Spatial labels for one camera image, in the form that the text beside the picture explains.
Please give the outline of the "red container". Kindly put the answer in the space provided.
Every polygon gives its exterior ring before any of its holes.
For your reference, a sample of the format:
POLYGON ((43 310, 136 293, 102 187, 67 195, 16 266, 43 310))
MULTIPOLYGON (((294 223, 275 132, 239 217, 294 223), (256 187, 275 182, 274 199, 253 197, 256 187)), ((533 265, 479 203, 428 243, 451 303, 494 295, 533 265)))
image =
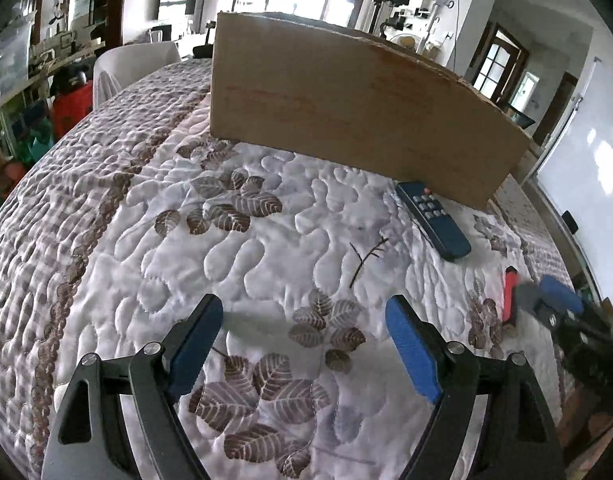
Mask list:
POLYGON ((87 81, 68 94, 60 94, 52 103, 55 138, 60 140, 93 109, 93 83, 87 81))

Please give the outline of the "quilted leaf-pattern bedspread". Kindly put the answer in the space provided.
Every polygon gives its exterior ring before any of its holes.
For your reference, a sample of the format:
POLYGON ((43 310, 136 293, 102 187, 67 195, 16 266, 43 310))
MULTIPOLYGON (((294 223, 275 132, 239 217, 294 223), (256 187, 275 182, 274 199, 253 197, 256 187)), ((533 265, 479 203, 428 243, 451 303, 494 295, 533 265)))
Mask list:
POLYGON ((95 110, 0 208, 0 446, 42 470, 86 353, 160 340, 203 296, 224 325, 177 413, 215 479, 393 479, 433 408, 385 323, 407 297, 479 356, 520 351, 554 417, 549 332, 502 327, 504 275, 566 268, 514 179, 483 210, 445 209, 471 253, 444 261, 390 179, 210 132, 210 65, 158 70, 95 110))

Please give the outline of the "white whiteboard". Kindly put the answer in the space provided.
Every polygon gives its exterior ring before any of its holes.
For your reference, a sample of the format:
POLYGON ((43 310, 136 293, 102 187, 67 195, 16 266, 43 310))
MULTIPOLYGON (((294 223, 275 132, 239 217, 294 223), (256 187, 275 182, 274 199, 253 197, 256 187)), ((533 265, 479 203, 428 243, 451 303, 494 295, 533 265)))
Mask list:
POLYGON ((538 185, 568 212, 601 296, 613 303, 613 70, 596 63, 581 103, 544 159, 538 185))

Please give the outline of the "red rectangular object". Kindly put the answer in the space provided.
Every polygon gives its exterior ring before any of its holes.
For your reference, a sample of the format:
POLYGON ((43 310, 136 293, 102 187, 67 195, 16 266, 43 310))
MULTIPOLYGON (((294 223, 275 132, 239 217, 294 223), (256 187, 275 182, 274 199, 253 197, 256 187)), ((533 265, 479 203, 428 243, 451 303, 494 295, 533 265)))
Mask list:
POLYGON ((504 325, 516 324, 516 307, 514 300, 514 289, 519 282, 518 272, 513 266, 508 266, 504 274, 504 307, 502 313, 502 323, 504 325))

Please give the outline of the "white chair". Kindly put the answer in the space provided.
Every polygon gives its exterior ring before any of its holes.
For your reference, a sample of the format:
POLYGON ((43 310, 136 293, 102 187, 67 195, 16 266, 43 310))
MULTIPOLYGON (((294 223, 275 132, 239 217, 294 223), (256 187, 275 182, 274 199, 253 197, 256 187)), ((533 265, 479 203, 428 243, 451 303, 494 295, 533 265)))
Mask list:
POLYGON ((172 41, 127 44, 106 51, 94 64, 93 109, 134 82, 178 62, 180 53, 172 41))

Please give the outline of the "brown wooden door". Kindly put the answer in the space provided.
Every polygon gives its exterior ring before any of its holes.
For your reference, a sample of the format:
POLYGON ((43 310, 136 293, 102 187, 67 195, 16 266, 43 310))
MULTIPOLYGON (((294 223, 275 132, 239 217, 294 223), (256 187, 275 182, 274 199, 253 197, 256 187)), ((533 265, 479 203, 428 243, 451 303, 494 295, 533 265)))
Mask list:
POLYGON ((488 22, 471 62, 471 84, 492 103, 504 104, 528 58, 528 49, 515 36, 500 24, 488 22))

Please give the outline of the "brown cardboard box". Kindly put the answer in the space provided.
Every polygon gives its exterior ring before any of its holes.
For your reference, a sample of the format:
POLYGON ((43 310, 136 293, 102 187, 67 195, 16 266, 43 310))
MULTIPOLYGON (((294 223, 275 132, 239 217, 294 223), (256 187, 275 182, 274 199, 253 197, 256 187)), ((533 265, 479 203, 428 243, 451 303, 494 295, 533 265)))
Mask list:
POLYGON ((359 30, 282 13, 222 13, 215 136, 421 181, 480 209, 529 136, 445 67, 359 30))

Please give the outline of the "dark blue remote control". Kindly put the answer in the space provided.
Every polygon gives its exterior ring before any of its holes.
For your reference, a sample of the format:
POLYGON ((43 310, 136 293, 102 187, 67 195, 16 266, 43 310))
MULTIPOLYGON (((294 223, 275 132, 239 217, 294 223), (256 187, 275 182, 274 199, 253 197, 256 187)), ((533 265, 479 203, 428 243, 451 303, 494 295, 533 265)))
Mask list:
POLYGON ((444 260, 453 262, 471 253, 465 234, 423 182, 398 182, 395 192, 444 260))

